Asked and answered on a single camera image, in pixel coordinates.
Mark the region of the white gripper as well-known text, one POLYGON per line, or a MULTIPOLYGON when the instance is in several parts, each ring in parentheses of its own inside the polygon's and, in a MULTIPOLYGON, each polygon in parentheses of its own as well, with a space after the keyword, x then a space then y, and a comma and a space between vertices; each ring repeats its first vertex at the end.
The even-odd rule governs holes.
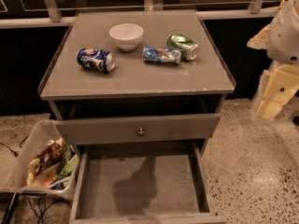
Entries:
POLYGON ((299 0, 286 1, 270 25, 252 37, 247 46, 267 49, 270 59, 283 63, 269 73, 256 111, 257 117, 272 120, 299 90, 299 0))

